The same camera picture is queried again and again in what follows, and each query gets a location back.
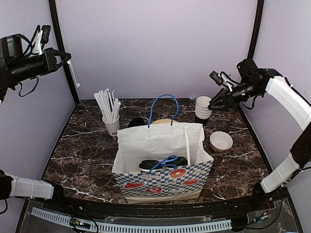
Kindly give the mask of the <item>stack of black lids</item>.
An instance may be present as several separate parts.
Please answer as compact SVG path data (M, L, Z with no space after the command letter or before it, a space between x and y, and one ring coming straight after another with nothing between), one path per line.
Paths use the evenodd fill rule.
M137 117L131 120L128 124L128 128L136 127L136 126L142 126L145 125L145 122L142 118Z

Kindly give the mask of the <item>blue checkered paper bag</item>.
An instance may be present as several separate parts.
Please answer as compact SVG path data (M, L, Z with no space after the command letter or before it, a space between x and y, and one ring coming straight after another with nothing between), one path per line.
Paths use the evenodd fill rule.
M190 144L190 165L168 164L178 156L187 158L184 127ZM152 124L117 132L118 151L112 168L118 187L130 204L196 199L211 170L213 157L203 147L205 133L200 123ZM142 173L143 160L157 160Z

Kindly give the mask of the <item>straw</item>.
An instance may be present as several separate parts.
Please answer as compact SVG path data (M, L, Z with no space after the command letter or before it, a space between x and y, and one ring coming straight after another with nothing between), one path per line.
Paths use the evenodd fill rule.
M77 82L76 75L75 75L75 72L74 72L74 69L73 69L73 65L72 65L71 60L67 61L67 64L68 64L68 66L69 66L69 69L70 69L70 72L71 72L71 75L72 75L72 78L73 78L73 82L74 82L74 84L75 84L75 87L76 87L76 88L79 88L79 87L80 87L80 83Z
M190 144L189 144L189 137L188 137L188 132L187 132L186 127L184 127L184 134L185 134L185 141L186 141L187 162L188 162L188 165L190 165L191 164L191 162L190 162Z

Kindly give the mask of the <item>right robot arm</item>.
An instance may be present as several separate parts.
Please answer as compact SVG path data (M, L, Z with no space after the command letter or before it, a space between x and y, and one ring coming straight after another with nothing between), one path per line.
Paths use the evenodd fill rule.
M248 207L259 210L267 202L266 195L288 184L299 172L307 169L311 161L311 104L293 87L281 73L273 68L259 68L253 59L244 59L237 64L241 81L236 82L225 72L212 71L210 78L221 87L212 98L209 109L229 111L245 104L250 98L269 95L274 98L296 122L296 130L284 117L278 118L273 130L284 127L283 133L293 133L297 140L289 148L289 154L268 176L253 188Z

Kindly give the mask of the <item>stack of paper cups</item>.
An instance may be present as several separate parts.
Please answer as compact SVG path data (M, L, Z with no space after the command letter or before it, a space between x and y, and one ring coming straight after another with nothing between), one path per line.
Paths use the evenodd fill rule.
M201 123L203 126L207 125L212 114L212 111L208 108L210 101L211 98L207 96L200 96L196 99L195 123Z

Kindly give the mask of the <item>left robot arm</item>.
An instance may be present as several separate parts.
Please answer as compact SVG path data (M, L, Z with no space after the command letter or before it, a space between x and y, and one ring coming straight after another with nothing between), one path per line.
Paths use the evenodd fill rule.
M69 207L63 188L41 175L74 100L63 66L71 58L46 36L0 40L0 197Z

